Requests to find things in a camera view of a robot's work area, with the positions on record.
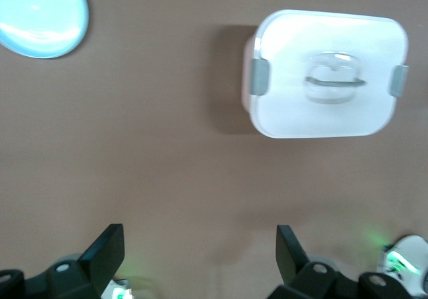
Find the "green led light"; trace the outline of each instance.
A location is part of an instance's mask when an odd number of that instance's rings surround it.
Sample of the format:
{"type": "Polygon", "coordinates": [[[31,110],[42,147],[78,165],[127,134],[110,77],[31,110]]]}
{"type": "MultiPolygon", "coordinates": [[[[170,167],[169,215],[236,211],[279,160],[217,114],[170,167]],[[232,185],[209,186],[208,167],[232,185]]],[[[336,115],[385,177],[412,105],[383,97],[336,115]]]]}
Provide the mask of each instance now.
{"type": "MultiPolygon", "coordinates": [[[[391,262],[398,262],[402,267],[407,268],[408,270],[412,271],[415,274],[419,274],[421,275],[420,271],[415,268],[413,266],[413,264],[411,264],[410,262],[408,262],[401,254],[399,254],[398,252],[395,251],[391,251],[388,256],[387,256],[388,260],[391,262]]],[[[395,265],[393,268],[395,271],[400,271],[401,269],[399,268],[398,265],[395,265]]]]}
{"type": "Polygon", "coordinates": [[[404,266],[402,266],[401,264],[396,264],[391,268],[391,272],[400,272],[402,269],[404,269],[404,266]]]}
{"type": "Polygon", "coordinates": [[[112,299],[123,299],[125,295],[125,289],[115,288],[113,289],[112,299]]]}

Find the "round plate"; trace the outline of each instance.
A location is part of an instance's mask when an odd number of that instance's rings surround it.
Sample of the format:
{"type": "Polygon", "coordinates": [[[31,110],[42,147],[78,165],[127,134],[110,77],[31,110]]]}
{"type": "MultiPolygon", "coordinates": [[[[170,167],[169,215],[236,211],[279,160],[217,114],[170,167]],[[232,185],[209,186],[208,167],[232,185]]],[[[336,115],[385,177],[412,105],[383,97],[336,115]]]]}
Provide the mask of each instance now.
{"type": "Polygon", "coordinates": [[[88,27],[86,0],[0,0],[0,43],[33,58],[72,51],[88,27]]]}

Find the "container lid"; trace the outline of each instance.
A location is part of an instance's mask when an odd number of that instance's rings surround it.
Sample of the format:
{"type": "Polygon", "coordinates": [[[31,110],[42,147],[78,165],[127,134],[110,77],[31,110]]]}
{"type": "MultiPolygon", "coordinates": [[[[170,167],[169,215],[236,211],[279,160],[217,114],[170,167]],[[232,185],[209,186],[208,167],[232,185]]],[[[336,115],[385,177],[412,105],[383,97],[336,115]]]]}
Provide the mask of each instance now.
{"type": "Polygon", "coordinates": [[[373,134],[393,115],[406,55],[392,19],[273,13],[254,37],[251,119],[275,138],[373,134]]]}

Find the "white plastic part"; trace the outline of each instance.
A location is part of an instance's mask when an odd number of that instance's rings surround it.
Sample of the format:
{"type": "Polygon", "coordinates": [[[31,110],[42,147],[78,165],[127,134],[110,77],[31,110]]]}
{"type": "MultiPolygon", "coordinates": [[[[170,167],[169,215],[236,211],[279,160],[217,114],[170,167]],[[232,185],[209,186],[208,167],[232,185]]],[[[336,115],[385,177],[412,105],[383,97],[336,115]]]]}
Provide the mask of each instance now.
{"type": "Polygon", "coordinates": [[[86,0],[0,0],[0,43],[32,58],[72,51],[88,26],[86,0]]]}
{"type": "Polygon", "coordinates": [[[393,115],[392,77],[406,55],[407,35],[392,19],[277,11],[245,47],[242,102],[272,138],[373,134],[393,115]],[[262,61],[269,71],[258,75],[262,61]]]}
{"type": "Polygon", "coordinates": [[[414,298],[428,297],[428,243],[418,235],[409,235],[382,253],[378,272],[402,283],[414,298]]]}
{"type": "Polygon", "coordinates": [[[134,299],[135,297],[132,295],[131,289],[125,290],[125,295],[123,299],[134,299]]]}
{"type": "Polygon", "coordinates": [[[126,288],[117,284],[114,280],[111,280],[106,289],[104,289],[101,299],[118,299],[119,295],[123,296],[126,293],[126,288]]]}

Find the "screw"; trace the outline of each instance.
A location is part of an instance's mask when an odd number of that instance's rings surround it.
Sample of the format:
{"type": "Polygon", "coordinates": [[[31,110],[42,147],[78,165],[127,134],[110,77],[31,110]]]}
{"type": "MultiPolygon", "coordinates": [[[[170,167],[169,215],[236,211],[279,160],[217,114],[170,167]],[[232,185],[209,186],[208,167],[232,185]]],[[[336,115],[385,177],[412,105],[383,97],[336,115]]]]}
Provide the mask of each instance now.
{"type": "Polygon", "coordinates": [[[326,274],[327,273],[326,266],[323,266],[322,264],[314,264],[314,270],[315,270],[315,272],[318,272],[319,274],[326,274]]]}
{"type": "Polygon", "coordinates": [[[62,264],[62,265],[56,267],[56,271],[57,272],[63,272],[63,271],[66,271],[69,267],[70,267],[69,264],[62,264]]]}
{"type": "Polygon", "coordinates": [[[4,276],[1,276],[0,277],[0,283],[8,281],[10,278],[12,278],[11,274],[6,274],[4,276]]]}
{"type": "Polygon", "coordinates": [[[372,282],[372,284],[375,284],[376,286],[385,287],[387,285],[387,282],[383,280],[382,277],[377,276],[376,274],[372,274],[368,279],[372,282]]]}

